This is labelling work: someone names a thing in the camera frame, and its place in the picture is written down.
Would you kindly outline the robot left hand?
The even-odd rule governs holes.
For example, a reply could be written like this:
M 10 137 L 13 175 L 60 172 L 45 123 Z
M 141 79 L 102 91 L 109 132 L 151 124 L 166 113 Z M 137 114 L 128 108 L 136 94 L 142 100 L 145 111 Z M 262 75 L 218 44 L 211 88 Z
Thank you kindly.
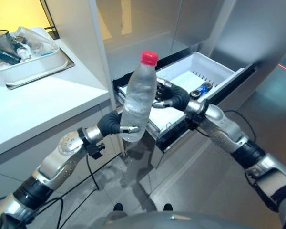
M 134 125 L 121 125 L 122 114 L 112 111 L 103 116 L 97 124 L 103 137 L 121 133 L 132 134 L 140 131 L 140 127 Z

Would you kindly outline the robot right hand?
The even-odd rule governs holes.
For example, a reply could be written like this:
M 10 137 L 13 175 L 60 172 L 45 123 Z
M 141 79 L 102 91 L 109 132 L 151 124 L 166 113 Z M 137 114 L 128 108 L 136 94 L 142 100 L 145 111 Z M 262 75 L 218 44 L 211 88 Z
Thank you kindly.
M 158 81 L 155 102 L 152 107 L 164 109 L 172 107 L 179 111 L 184 111 L 189 103 L 189 94 L 183 88 L 168 81 Z

